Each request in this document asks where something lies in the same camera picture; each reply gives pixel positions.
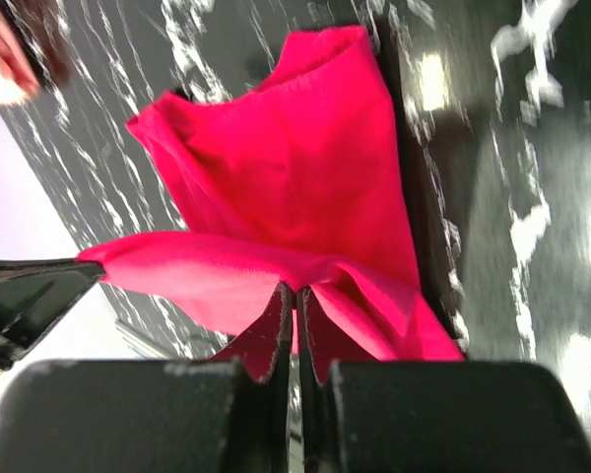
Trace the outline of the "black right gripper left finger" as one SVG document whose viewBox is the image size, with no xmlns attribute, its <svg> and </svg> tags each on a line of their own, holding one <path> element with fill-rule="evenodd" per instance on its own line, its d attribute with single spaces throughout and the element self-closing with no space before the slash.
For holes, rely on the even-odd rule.
<svg viewBox="0 0 591 473">
<path fill-rule="evenodd" d="M 44 361 L 0 402 L 0 472 L 284 472 L 293 294 L 207 361 Z"/>
</svg>

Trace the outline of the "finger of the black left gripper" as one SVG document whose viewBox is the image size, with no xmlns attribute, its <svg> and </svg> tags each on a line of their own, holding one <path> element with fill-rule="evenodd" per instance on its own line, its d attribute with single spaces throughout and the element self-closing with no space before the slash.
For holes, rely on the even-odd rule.
<svg viewBox="0 0 591 473">
<path fill-rule="evenodd" d="M 26 357 L 104 276 L 95 262 L 0 260 L 0 376 Z"/>
</svg>

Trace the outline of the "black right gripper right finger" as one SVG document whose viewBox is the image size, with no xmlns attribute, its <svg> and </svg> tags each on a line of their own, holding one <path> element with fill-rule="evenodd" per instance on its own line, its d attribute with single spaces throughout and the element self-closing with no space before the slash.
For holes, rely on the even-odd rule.
<svg viewBox="0 0 591 473">
<path fill-rule="evenodd" d="M 558 379 L 512 362 L 383 363 L 296 297 L 307 472 L 591 472 Z"/>
</svg>

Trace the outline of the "magenta pink t shirt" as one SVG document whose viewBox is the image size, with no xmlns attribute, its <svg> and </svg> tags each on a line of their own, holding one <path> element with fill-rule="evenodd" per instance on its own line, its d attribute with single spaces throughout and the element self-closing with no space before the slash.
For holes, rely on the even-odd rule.
<svg viewBox="0 0 591 473">
<path fill-rule="evenodd" d="M 421 294 L 392 100 L 364 28 L 289 34 L 244 96 L 168 92 L 127 127 L 186 227 L 83 250 L 107 283 L 229 335 L 279 283 L 307 287 L 376 359 L 461 359 Z"/>
</svg>

